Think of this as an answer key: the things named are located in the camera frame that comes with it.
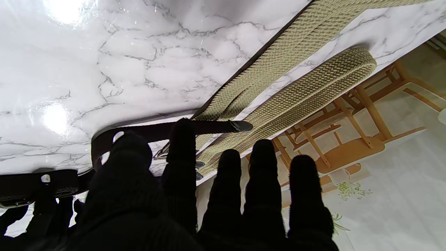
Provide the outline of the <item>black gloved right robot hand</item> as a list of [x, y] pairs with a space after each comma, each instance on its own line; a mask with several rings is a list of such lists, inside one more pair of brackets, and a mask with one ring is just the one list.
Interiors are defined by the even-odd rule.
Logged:
[[27, 213], [28, 206], [10, 208], [1, 215], [2, 251], [59, 251], [77, 229], [84, 202], [73, 197], [35, 203], [33, 216], [24, 233], [11, 237], [6, 230]]

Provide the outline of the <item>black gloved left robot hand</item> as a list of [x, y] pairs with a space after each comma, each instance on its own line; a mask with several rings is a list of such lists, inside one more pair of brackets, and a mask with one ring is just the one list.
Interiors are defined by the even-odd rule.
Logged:
[[151, 149], [139, 135], [124, 134], [113, 143], [107, 162], [91, 181], [67, 250], [338, 250], [316, 164], [308, 155], [298, 155], [291, 163], [288, 231], [270, 140], [253, 146], [243, 212], [239, 152], [228, 149], [221, 154], [199, 230], [195, 131], [189, 119], [180, 119], [172, 128], [161, 181], [149, 170], [151, 161]]

